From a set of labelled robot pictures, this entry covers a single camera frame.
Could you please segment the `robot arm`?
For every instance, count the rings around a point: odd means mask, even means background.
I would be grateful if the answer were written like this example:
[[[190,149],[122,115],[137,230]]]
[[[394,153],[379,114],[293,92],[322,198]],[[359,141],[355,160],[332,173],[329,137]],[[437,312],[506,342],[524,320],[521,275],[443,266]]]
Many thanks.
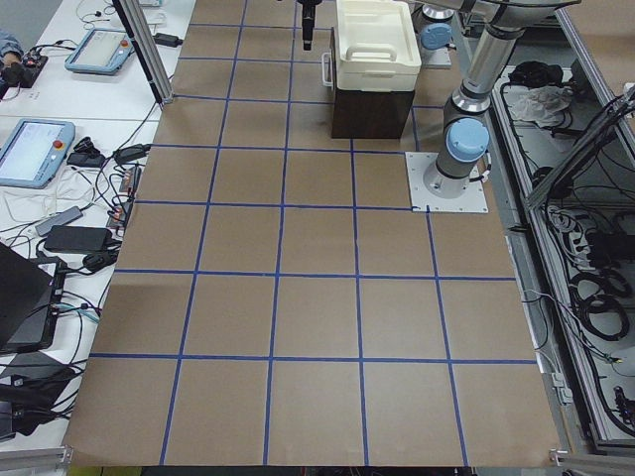
[[[434,191],[464,187],[488,148],[482,122],[494,83],[525,30],[565,1],[434,1],[436,10],[474,14],[484,30],[461,83],[444,107],[444,145],[426,171]],[[334,138],[400,137],[422,67],[404,1],[339,1],[331,31]]]

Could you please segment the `person hand black glove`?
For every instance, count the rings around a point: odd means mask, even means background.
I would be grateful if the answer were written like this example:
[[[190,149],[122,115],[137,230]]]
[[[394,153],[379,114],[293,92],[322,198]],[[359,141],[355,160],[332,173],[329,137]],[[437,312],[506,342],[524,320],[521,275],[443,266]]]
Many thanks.
[[[1,70],[1,99],[4,98],[10,87],[28,88],[27,80],[25,79],[25,68],[20,61],[13,62]]]

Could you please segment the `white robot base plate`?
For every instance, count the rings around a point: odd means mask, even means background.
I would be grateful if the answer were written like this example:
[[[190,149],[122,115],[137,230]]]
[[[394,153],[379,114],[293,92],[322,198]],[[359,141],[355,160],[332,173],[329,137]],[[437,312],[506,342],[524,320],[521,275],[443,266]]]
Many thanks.
[[[430,213],[487,213],[483,183],[476,167],[468,178],[448,178],[437,168],[437,153],[407,152],[411,209]]]

